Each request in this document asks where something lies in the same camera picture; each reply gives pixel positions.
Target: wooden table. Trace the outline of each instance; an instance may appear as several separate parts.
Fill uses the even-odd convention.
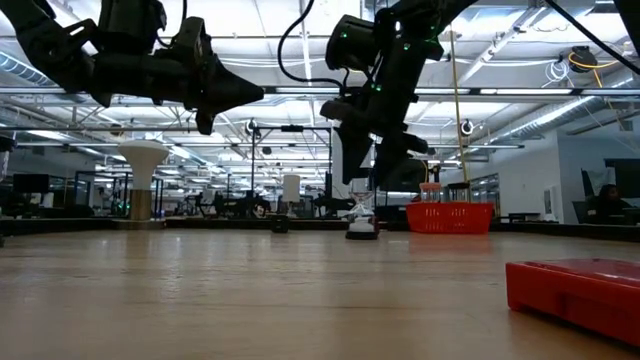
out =
[[[612,241],[168,230],[0,252],[2,359],[636,359],[510,312],[507,261],[638,259]]]

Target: yellow pole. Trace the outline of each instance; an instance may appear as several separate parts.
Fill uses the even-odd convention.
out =
[[[469,182],[469,174],[467,173],[467,163],[464,160],[464,147],[462,146],[462,122],[460,121],[460,94],[458,92],[458,68],[456,67],[456,49],[455,38],[453,34],[453,26],[450,26],[449,35],[451,38],[451,64],[453,65],[453,85],[456,100],[456,123],[458,126],[458,146],[460,148],[460,161],[462,163],[462,172],[464,174],[464,182]]]

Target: cable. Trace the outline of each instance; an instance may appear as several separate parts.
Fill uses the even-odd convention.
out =
[[[309,3],[307,4],[307,8],[304,10],[302,15],[300,15],[298,20],[294,21],[293,24],[291,24],[291,26],[289,26],[287,31],[285,31],[284,34],[282,35],[282,37],[280,38],[280,42],[278,43],[278,66],[280,67],[280,71],[282,71],[282,73],[285,74],[286,77],[288,77],[289,79],[291,79],[293,81],[297,81],[297,82],[301,82],[301,83],[306,83],[306,82],[326,82],[326,83],[335,84],[340,89],[340,94],[344,95],[345,89],[344,89],[344,87],[342,86],[342,84],[338,80],[329,79],[329,78],[305,79],[305,78],[297,77],[297,76],[291,74],[289,71],[287,71],[287,69],[285,69],[285,67],[284,67],[284,65],[282,63],[282,49],[284,47],[284,41],[287,39],[287,37],[289,37],[289,35],[293,31],[293,29],[295,29],[296,26],[300,25],[307,18],[307,16],[311,12],[311,9],[313,8],[313,3],[315,3],[315,0],[309,0]]]
[[[187,11],[188,11],[188,9],[189,9],[189,0],[182,0],[182,22],[181,22],[181,24],[182,24],[182,23],[184,23],[184,21],[185,21],[185,20],[187,20]],[[157,40],[158,40],[158,43],[159,43],[160,45],[162,45],[162,46],[164,46],[164,47],[168,48],[168,47],[170,47],[171,45],[173,45],[173,42],[175,41],[176,36],[178,36],[178,35],[174,35],[174,36],[171,38],[171,43],[169,43],[169,44],[167,44],[166,42],[164,42],[164,41],[162,40],[162,38],[160,38],[160,36],[158,36]]]
[[[571,14],[566,12],[562,7],[560,7],[554,0],[545,0],[550,7],[552,7],[558,14],[562,15],[567,21],[569,21],[573,26],[575,26],[580,32],[582,32],[589,40],[593,41],[596,45],[598,45],[602,50],[604,50],[607,54],[611,55],[614,59],[618,60],[624,66],[631,69],[636,74],[640,74],[640,68],[635,66],[631,61],[625,59],[622,55],[615,52],[611,47],[607,46],[602,40],[598,39],[595,35],[593,35],[587,28],[582,26]]]
[[[351,70],[349,68],[344,68],[347,73],[344,75],[344,79],[342,79],[342,87],[347,88],[347,80],[349,80],[349,75],[351,75]]]
[[[571,54],[569,54],[569,61],[571,63],[576,64],[576,65],[578,65],[580,67],[583,67],[585,69],[604,69],[606,67],[609,67],[609,66],[612,66],[612,65],[620,63],[619,61],[612,61],[612,62],[610,62],[608,64],[604,64],[604,65],[587,65],[587,64],[582,64],[582,63],[579,63],[579,62],[573,60],[573,56],[574,55],[576,55],[576,53],[572,52]]]

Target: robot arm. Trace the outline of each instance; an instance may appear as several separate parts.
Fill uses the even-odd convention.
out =
[[[16,31],[29,61],[68,92],[89,90],[93,60],[82,46],[95,28],[93,21],[63,28],[46,0],[0,0],[2,11]],[[79,28],[82,31],[71,35]],[[100,103],[104,97],[95,95]]]
[[[166,49],[153,52],[166,26],[158,0],[102,0],[100,22],[63,28],[46,0],[0,0],[29,61],[67,92],[86,91],[109,107],[115,93],[155,104],[182,102],[197,110],[198,130],[213,131],[220,112],[264,97],[264,90],[224,68],[211,48],[204,20],[190,17]],[[98,50],[89,56],[88,43]]]
[[[407,151],[428,153],[428,144],[408,134],[404,119],[427,59],[440,60],[444,50],[438,35],[477,0],[401,0],[376,14],[375,22],[344,16],[327,45],[329,69],[350,68],[369,80],[350,95],[324,104],[321,114],[342,123],[337,133],[343,145],[344,178],[357,174],[373,140],[377,145],[374,179],[377,184],[403,159]]]

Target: red basket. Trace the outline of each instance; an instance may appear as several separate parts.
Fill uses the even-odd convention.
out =
[[[486,234],[493,204],[413,203],[407,205],[411,231],[427,234]]]

